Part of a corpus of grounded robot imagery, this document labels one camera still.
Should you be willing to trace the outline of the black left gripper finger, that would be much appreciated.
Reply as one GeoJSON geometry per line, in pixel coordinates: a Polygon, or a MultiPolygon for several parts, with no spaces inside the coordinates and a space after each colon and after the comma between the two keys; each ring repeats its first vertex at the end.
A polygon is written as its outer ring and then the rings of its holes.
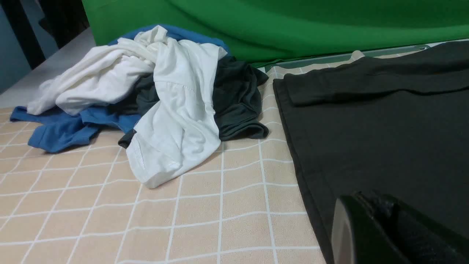
{"type": "Polygon", "coordinates": [[[336,200],[335,264],[467,264],[468,239],[387,194],[336,200]]]}

